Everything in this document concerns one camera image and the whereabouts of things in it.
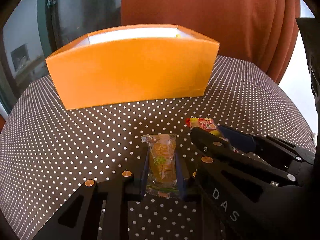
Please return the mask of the red yellow candy packet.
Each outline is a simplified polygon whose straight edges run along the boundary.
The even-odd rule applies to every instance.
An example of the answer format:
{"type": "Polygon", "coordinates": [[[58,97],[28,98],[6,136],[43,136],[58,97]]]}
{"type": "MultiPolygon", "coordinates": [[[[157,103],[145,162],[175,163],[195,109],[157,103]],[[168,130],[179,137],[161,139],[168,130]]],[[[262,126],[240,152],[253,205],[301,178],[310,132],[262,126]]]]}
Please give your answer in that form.
{"type": "MultiPolygon", "coordinates": [[[[185,124],[187,127],[190,128],[190,131],[195,128],[199,127],[209,133],[212,133],[213,135],[220,137],[221,139],[230,142],[229,139],[227,139],[224,134],[219,130],[218,126],[215,124],[213,119],[210,118],[186,118],[185,124]]],[[[239,150],[233,147],[233,151],[236,153],[239,153],[239,150]]]]}

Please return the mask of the green framed glass door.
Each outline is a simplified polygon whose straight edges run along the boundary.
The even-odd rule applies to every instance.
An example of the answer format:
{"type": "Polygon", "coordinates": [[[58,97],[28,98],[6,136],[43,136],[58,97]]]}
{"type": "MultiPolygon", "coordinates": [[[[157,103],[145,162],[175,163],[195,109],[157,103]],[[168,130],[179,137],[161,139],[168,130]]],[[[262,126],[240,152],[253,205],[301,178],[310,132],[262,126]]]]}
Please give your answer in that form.
{"type": "Polygon", "coordinates": [[[18,0],[1,25],[1,91],[13,106],[48,75],[46,57],[80,36],[120,25],[121,0],[18,0]]]}

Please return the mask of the brown polka dot tablecloth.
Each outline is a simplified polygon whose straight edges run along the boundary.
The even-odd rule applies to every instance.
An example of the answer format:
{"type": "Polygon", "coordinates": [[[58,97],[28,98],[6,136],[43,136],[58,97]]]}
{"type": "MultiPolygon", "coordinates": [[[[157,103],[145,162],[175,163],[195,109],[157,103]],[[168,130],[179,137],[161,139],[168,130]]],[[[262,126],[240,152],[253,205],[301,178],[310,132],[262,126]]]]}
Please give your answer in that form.
{"type": "Polygon", "coordinates": [[[201,152],[186,118],[208,117],[240,132],[270,135],[315,152],[312,131],[287,95],[253,63],[218,56],[204,96],[68,111],[52,79],[29,85],[1,132],[1,211],[32,239],[86,180],[114,181],[141,162],[141,137],[176,134],[194,169],[201,152]]]}

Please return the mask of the clear orange jelly packet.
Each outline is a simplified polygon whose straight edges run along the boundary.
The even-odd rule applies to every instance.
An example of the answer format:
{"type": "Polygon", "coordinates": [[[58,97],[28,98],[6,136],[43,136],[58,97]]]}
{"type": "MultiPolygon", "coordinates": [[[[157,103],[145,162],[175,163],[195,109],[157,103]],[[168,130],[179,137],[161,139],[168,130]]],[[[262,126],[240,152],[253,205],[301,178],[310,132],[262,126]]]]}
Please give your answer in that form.
{"type": "Polygon", "coordinates": [[[157,197],[178,198],[176,134],[143,135],[141,139],[148,145],[149,155],[146,192],[157,197]]]}

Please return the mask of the orange curtain right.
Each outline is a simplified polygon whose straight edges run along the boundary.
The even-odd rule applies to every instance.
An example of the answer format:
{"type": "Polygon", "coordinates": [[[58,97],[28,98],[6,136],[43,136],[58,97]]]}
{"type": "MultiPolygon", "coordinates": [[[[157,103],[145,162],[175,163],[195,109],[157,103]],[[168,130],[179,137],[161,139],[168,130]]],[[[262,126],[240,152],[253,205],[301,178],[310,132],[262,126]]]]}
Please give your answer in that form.
{"type": "Polygon", "coordinates": [[[297,36],[300,0],[121,0],[121,23],[174,24],[220,43],[219,54],[254,63],[279,83],[297,36]]]}

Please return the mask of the orange cardboard box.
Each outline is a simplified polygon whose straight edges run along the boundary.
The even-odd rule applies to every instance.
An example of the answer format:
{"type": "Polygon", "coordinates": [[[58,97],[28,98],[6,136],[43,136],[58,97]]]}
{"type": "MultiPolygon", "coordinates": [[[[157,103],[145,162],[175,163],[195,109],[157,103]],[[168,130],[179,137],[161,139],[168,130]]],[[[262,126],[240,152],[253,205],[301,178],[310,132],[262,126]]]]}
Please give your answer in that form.
{"type": "Polygon", "coordinates": [[[138,24],[88,33],[46,65],[67,110],[202,96],[219,42],[180,25],[138,24]]]}

